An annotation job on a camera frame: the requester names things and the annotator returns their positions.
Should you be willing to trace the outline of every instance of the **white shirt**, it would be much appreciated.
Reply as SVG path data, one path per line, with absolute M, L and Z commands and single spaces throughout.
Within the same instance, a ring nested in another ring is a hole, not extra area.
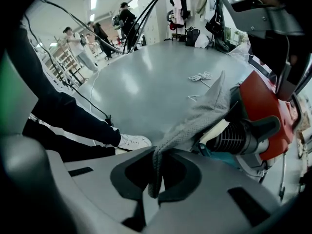
M 215 1 L 216 0 L 207 0 L 206 11 L 205 11 L 205 20 L 210 21 L 211 18 L 215 15 Z
M 75 40 L 75 39 L 81 39 L 81 38 L 80 38 L 80 35 L 79 35 L 79 34 L 74 33 L 74 34 L 73 34 L 72 36 L 70 36 L 68 39 Z M 76 56 L 79 55 L 82 51 L 84 51 L 84 48 L 83 48 L 83 46 L 81 45 L 80 42 L 72 42 L 72 41 L 70 41 L 68 44 L 69 44 L 69 46 L 70 46 L 70 49 L 71 49 L 72 52 L 73 52 L 74 57 L 76 57 Z

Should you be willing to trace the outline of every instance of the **backpack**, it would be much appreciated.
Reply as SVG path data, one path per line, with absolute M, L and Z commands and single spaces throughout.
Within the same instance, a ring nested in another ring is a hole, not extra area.
M 115 29 L 120 29 L 122 27 L 118 15 L 112 17 L 112 25 Z
M 190 27 L 186 29 L 186 34 L 187 34 L 187 38 L 186 38 L 185 45 L 195 47 L 195 42 L 200 34 L 200 30 Z
M 85 46 L 85 45 L 87 44 L 86 37 L 84 37 L 83 34 L 80 34 L 79 36 L 80 36 L 80 39 L 81 39 L 81 40 L 80 40 L 81 45 L 82 45 L 82 46 Z

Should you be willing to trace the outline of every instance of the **gray floor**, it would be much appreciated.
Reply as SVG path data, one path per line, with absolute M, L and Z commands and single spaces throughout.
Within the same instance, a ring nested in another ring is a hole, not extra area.
M 213 76 L 207 81 L 211 85 L 222 70 L 226 72 L 228 84 L 235 85 L 253 69 L 215 49 L 198 49 L 166 41 L 143 47 L 105 67 L 95 82 L 92 102 L 113 116 L 121 133 L 144 135 L 157 145 L 195 103 L 187 96 L 202 95 L 207 91 L 204 84 L 190 81 L 188 77 L 208 71 Z M 87 98 L 95 78 L 96 75 L 92 76 L 79 89 Z M 80 96 L 76 98 L 89 108 L 87 101 Z M 92 112 L 103 117 L 94 108 Z M 295 141 L 290 145 L 286 160 L 285 200 L 288 200 L 297 192 L 302 166 Z M 279 160 L 263 183 L 276 196 L 281 174 L 282 160 Z

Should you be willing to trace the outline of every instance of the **hanging clothes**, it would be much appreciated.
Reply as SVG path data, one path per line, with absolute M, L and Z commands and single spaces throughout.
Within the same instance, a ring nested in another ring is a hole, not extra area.
M 205 8 L 205 20 L 211 20 L 215 14 L 215 1 L 216 0 L 207 0 Z
M 191 0 L 186 0 L 186 8 L 187 8 L 187 11 L 191 13 L 191 10 L 192 10 Z
M 221 28 L 222 28 L 222 34 L 221 36 L 214 36 L 214 47 L 216 50 L 228 53 L 229 47 L 225 44 L 225 24 L 224 24 L 224 18 L 223 18 L 223 11 L 222 11 L 223 3 L 220 0 L 216 0 L 216 21 L 220 22 Z
M 181 15 L 181 10 L 182 10 L 182 4 L 181 0 L 173 0 L 174 1 L 174 8 L 173 8 L 173 13 L 176 18 L 176 24 L 181 24 L 184 25 L 184 20 Z
M 191 17 L 195 17 L 198 0 L 190 0 L 190 4 L 191 4 L 191 6 L 190 6 L 190 8 L 191 8 L 190 16 Z
M 189 17 L 190 11 L 188 11 L 187 9 L 186 0 L 181 0 L 181 5 L 182 5 L 182 9 L 181 9 L 182 18 L 183 20 L 185 20 Z
M 200 18 L 204 18 L 207 0 L 198 0 L 196 13 L 200 14 Z
M 174 6 L 174 5 L 175 5 L 175 3 L 174 3 L 174 1 L 173 1 L 173 0 L 170 0 L 169 2 L 172 4 L 172 6 Z

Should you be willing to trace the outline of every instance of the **shoe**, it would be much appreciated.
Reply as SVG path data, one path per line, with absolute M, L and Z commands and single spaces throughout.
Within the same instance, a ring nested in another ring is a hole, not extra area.
M 144 136 L 121 135 L 118 148 L 125 151 L 137 150 L 143 147 L 152 146 L 151 141 Z

